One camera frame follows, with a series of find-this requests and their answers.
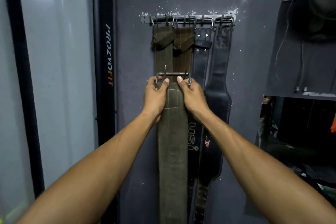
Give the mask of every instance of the red logo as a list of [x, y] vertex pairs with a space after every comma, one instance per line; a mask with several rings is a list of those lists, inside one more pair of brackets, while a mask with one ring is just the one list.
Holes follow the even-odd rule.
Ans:
[[208, 139], [208, 136], [205, 137], [205, 145], [207, 146], [207, 148], [209, 148], [210, 140], [207, 141], [207, 139]]

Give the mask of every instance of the dark gray wall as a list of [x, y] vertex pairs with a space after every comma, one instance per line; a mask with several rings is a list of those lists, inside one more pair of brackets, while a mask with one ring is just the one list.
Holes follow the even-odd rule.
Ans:
[[[152, 29], [142, 12], [218, 14], [238, 8], [229, 58], [227, 87], [232, 97], [230, 125], [254, 142], [270, 64], [281, 0], [117, 0], [118, 129], [143, 107], [147, 79], [153, 76]], [[158, 164], [154, 129], [146, 138], [120, 190], [120, 223], [158, 223]], [[246, 196], [226, 160], [210, 187], [206, 223], [267, 223], [244, 214]]]
[[302, 97], [304, 87], [307, 87], [308, 92], [336, 94], [336, 85], [330, 92], [336, 70], [336, 43], [317, 44], [307, 41], [304, 42], [303, 48], [304, 77], [300, 92], [294, 93], [300, 74], [301, 44], [306, 39], [304, 31], [308, 26], [308, 21], [305, 21], [309, 14], [308, 0], [296, 0], [292, 3], [288, 16], [288, 33], [279, 51], [275, 66], [276, 53], [287, 27], [286, 14], [289, 6], [290, 2], [283, 2], [280, 6], [266, 94]]

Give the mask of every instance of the black leather belt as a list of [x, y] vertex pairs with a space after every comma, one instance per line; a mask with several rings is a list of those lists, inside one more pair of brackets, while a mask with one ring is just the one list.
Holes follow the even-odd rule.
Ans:
[[[197, 29], [191, 74], [204, 88], [208, 67], [209, 52], [212, 45], [210, 28]], [[193, 188], [197, 179], [203, 125], [189, 113], [188, 118], [188, 219], [193, 199]]]
[[[226, 90], [232, 27], [217, 27], [211, 58], [209, 83], [204, 90], [211, 111], [228, 123], [231, 98]], [[208, 188], [212, 179], [221, 173], [223, 154], [210, 133], [204, 128], [201, 140], [201, 158], [199, 163], [198, 184], [195, 201], [194, 224], [204, 221], [204, 212]]]

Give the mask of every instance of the hand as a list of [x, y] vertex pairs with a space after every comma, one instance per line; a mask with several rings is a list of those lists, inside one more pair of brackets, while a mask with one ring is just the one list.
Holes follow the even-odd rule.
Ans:
[[169, 79], [166, 78], [160, 89], [155, 88], [154, 82], [156, 77], [153, 76], [148, 79], [147, 86], [145, 88], [145, 100], [143, 106], [143, 113], [149, 114], [155, 118], [155, 122], [158, 122], [161, 117], [161, 112], [166, 104], [166, 90], [169, 86]]
[[198, 118], [200, 113], [209, 110], [204, 92], [194, 79], [191, 79], [190, 88], [187, 85], [189, 79], [183, 80], [182, 77], [178, 76], [177, 81], [183, 91], [185, 107], [187, 107], [196, 118]]

